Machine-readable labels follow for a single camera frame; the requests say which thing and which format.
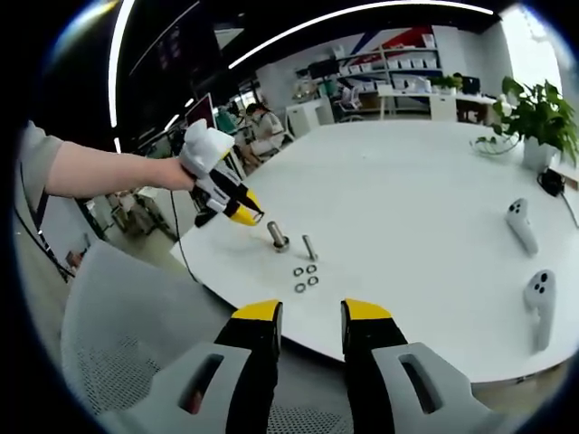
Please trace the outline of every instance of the shelf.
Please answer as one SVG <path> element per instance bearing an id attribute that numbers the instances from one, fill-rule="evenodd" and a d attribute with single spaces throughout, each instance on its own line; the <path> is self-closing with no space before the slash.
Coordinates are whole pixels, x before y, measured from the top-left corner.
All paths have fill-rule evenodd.
<path id="1" fill-rule="evenodd" d="M 384 54 L 388 54 L 389 52 L 437 52 L 438 48 L 424 48 L 424 47 L 415 47 L 415 48 L 388 48 L 384 50 Z"/>
<path id="2" fill-rule="evenodd" d="M 425 48 L 425 47 L 414 47 L 414 48 L 387 48 L 384 50 L 384 54 L 392 53 L 392 52 L 437 52 L 438 48 Z M 377 50 L 375 52 L 359 52 L 358 54 L 350 54 L 349 56 L 340 57 L 336 59 L 337 61 L 347 61 L 349 59 L 355 59 L 357 57 L 366 57 L 366 56 L 379 56 L 380 51 Z"/>
<path id="3" fill-rule="evenodd" d="M 418 71 L 442 72 L 442 68 L 398 68 L 398 69 L 388 70 L 388 72 L 391 72 L 391 73 L 407 72 L 407 71 L 411 71 L 411 72 L 418 72 Z"/>
<path id="4" fill-rule="evenodd" d="M 356 75 L 372 75 L 372 74 L 382 74 L 386 72 L 386 70 L 373 70 L 369 72 L 356 72 L 354 74 L 347 74 L 347 75 L 338 75 L 339 79 L 347 79 L 349 77 L 355 77 Z"/>
<path id="5" fill-rule="evenodd" d="M 379 56 L 380 52 L 360 52 L 358 54 L 352 54 L 349 56 L 340 57 L 336 59 L 337 61 L 347 61 L 349 59 L 355 59 L 356 57 L 366 57 L 366 56 Z"/>

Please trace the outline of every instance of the white table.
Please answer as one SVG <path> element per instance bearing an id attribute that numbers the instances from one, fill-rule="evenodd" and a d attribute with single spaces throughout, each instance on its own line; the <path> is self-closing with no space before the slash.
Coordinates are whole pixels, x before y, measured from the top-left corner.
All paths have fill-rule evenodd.
<path id="1" fill-rule="evenodd" d="M 483 97 L 482 95 L 466 95 L 463 93 L 457 93 L 455 95 L 442 95 L 442 94 L 433 94 L 427 92 L 413 92 L 413 91 L 405 91 L 405 90 L 392 90 L 388 86 L 378 86 L 378 97 L 380 97 L 380 119 L 384 119 L 384 112 L 386 108 L 386 99 L 392 99 L 394 102 L 395 98 L 399 97 L 408 97 L 408 98 L 428 98 L 431 99 L 433 97 L 438 98 L 448 98 L 448 99 L 460 99 L 462 101 L 470 101 L 476 102 L 478 104 L 492 106 L 496 99 Z M 395 104 L 390 108 L 392 112 L 395 113 Z"/>
<path id="2" fill-rule="evenodd" d="M 579 231 L 563 200 L 520 166 L 522 150 L 500 159 L 472 152 L 469 141 L 489 133 L 418 120 L 318 128 L 246 180 L 266 212 L 261 225 L 218 215 L 183 237 L 185 255 L 235 307 L 283 301 L 283 335 L 337 360 L 340 301 L 353 297 L 390 310 L 409 342 L 424 342 L 472 382 L 549 368 L 579 342 Z M 532 259 L 505 222 L 519 197 L 540 244 Z M 270 220 L 289 236 L 288 252 L 271 247 Z M 297 294 L 305 279 L 292 271 L 309 264 L 302 234 L 319 254 L 319 283 Z M 177 246 L 172 253 L 181 260 Z M 554 334 L 534 354 L 522 294 L 545 268 L 558 282 Z"/>

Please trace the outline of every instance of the gray shirt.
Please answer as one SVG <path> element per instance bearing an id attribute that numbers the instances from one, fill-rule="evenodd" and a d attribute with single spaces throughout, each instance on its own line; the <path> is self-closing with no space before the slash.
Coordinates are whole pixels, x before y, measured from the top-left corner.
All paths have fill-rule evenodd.
<path id="1" fill-rule="evenodd" d="M 59 138 L 47 136 L 32 122 L 22 135 L 20 158 L 14 169 L 14 205 L 24 224 L 35 237 L 37 230 L 31 210 L 38 211 L 48 174 L 61 143 Z M 13 229 L 16 258 L 26 303 L 42 343 L 51 359 L 60 366 L 60 335 L 69 294 L 68 285 L 30 238 L 15 214 Z"/>

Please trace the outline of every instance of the ceiling light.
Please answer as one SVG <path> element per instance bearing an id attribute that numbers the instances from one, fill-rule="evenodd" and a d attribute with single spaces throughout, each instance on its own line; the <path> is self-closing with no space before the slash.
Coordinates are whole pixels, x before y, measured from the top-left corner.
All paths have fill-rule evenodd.
<path id="1" fill-rule="evenodd" d="M 173 124 L 175 124 L 175 121 L 176 121 L 178 118 L 179 118 L 179 115 L 174 115 L 174 116 L 171 118 L 171 120 L 169 120 L 169 123 L 166 124 L 165 131 L 168 131 L 169 128 L 171 128 L 171 126 L 172 126 Z"/>
<path id="2" fill-rule="evenodd" d="M 402 6 L 402 5 L 434 5 L 434 6 L 449 6 L 449 7 L 459 7 L 461 9 L 468 9 L 474 12 L 481 12 L 483 14 L 493 15 L 493 12 L 489 9 L 485 9 L 484 7 L 472 6 L 472 5 L 465 5 L 463 3 L 456 3 L 456 2 L 447 2 L 442 0 L 393 0 L 390 2 L 377 2 L 371 3 L 369 5 L 360 5 L 354 7 L 348 7 L 347 9 L 342 9 L 341 11 L 332 12 L 331 14 L 322 15 L 319 18 L 314 18 L 313 20 L 309 20 L 303 24 L 297 25 L 292 27 L 289 30 L 286 30 L 283 33 L 274 36 L 273 38 L 269 39 L 268 41 L 258 45 L 250 52 L 247 52 L 242 57 L 234 61 L 232 64 L 229 65 L 229 69 L 235 68 L 239 65 L 242 61 L 247 60 L 248 58 L 252 57 L 253 54 L 256 52 L 260 52 L 268 45 L 273 44 L 274 42 L 279 41 L 280 39 L 285 38 L 286 36 L 291 35 L 292 33 L 298 32 L 300 30 L 305 29 L 306 27 L 310 27 L 313 24 L 321 23 L 322 21 L 329 20 L 331 18 L 336 18 L 340 15 L 351 14 L 353 12 L 365 11 L 367 9 L 375 9 L 377 7 L 385 7 L 385 6 Z"/>
<path id="3" fill-rule="evenodd" d="M 113 142 L 115 142 L 115 149 L 117 149 L 117 154 L 120 154 L 120 142 L 119 142 L 119 138 L 115 137 L 113 139 Z"/>
<path id="4" fill-rule="evenodd" d="M 109 112 L 110 125 L 114 128 L 117 126 L 117 68 L 119 67 L 120 44 L 122 43 L 123 33 L 127 26 L 128 15 L 133 7 L 135 0 L 125 0 L 120 5 L 119 16 L 115 24 L 115 30 L 112 34 L 109 55 Z"/>

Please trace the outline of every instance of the cable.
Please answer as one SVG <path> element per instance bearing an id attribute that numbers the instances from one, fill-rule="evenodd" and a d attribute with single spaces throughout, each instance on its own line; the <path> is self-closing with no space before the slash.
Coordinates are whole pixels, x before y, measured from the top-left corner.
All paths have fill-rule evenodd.
<path id="1" fill-rule="evenodd" d="M 18 217 L 20 224 L 22 224 L 24 226 L 24 230 L 28 233 L 30 238 L 32 238 L 32 240 L 38 246 L 38 248 L 43 251 L 43 253 L 46 255 L 46 258 L 48 258 L 59 271 L 65 273 L 67 276 L 70 276 L 71 278 L 74 278 L 75 276 L 71 272 L 69 272 L 65 267 L 63 267 L 61 264 L 59 264 L 58 260 L 53 258 L 48 253 L 48 251 L 46 251 L 46 249 L 41 245 L 41 243 L 36 239 L 36 237 L 33 235 L 33 233 L 30 231 L 30 229 L 28 229 L 28 226 L 26 226 L 26 223 L 24 223 L 24 219 L 22 218 L 22 216 L 20 215 L 18 210 L 16 210 L 16 208 L 14 208 L 14 211 L 16 212 L 16 217 Z"/>
<path id="2" fill-rule="evenodd" d="M 189 276 L 191 276 L 191 278 L 193 279 L 193 281 L 195 283 L 199 283 L 199 280 L 197 280 L 195 278 L 195 276 L 193 275 L 193 272 L 191 271 L 191 268 L 189 267 L 189 262 L 187 262 L 187 257 L 185 256 L 185 253 L 183 252 L 183 244 L 181 244 L 181 234 L 179 233 L 179 221 L 177 219 L 177 210 L 175 208 L 175 198 L 173 197 L 173 191 L 169 191 L 169 194 L 171 195 L 171 206 L 173 207 L 173 217 L 175 217 L 175 229 L 177 232 L 177 243 L 179 244 L 179 249 L 181 250 L 181 256 L 183 257 L 183 262 L 185 263 L 185 266 L 187 267 L 187 271 L 189 272 Z"/>
<path id="3" fill-rule="evenodd" d="M 563 196 L 563 200 L 565 201 L 567 208 L 569 208 L 569 212 L 571 213 L 571 217 L 573 217 L 573 220 L 575 222 L 575 226 L 577 228 L 579 228 L 579 222 L 577 221 L 577 216 L 575 215 L 575 212 L 573 211 L 571 204 L 569 203 L 569 201 L 567 201 L 567 197 L 565 196 L 565 193 L 561 192 L 561 195 Z"/>
<path id="4" fill-rule="evenodd" d="M 20 162 L 20 181 L 22 182 L 22 188 L 23 188 L 23 192 L 24 192 L 24 200 L 28 203 L 28 198 L 26 197 L 26 189 L 24 187 L 24 170 L 23 170 L 23 164 L 22 161 Z M 28 229 L 28 226 L 26 226 L 26 223 L 24 223 L 24 219 L 22 218 L 22 215 L 20 215 L 20 213 L 18 212 L 18 210 L 16 209 L 16 204 L 14 204 L 14 212 L 16 212 L 16 217 L 18 217 L 18 220 L 20 221 L 20 223 L 24 226 L 24 229 L 26 230 L 26 233 L 28 233 L 28 235 L 30 236 L 30 238 L 33 239 L 34 243 L 38 246 L 38 248 L 40 250 L 43 251 L 44 255 L 46 255 L 46 258 L 48 258 L 52 264 L 62 273 L 66 274 L 67 276 L 70 276 L 72 278 L 76 277 L 74 276 L 71 272 L 69 272 L 65 267 L 63 267 L 56 258 L 53 258 L 50 253 L 48 251 L 46 251 L 46 249 L 41 245 L 41 243 L 36 239 L 36 237 L 33 235 L 32 231 L 30 229 Z"/>

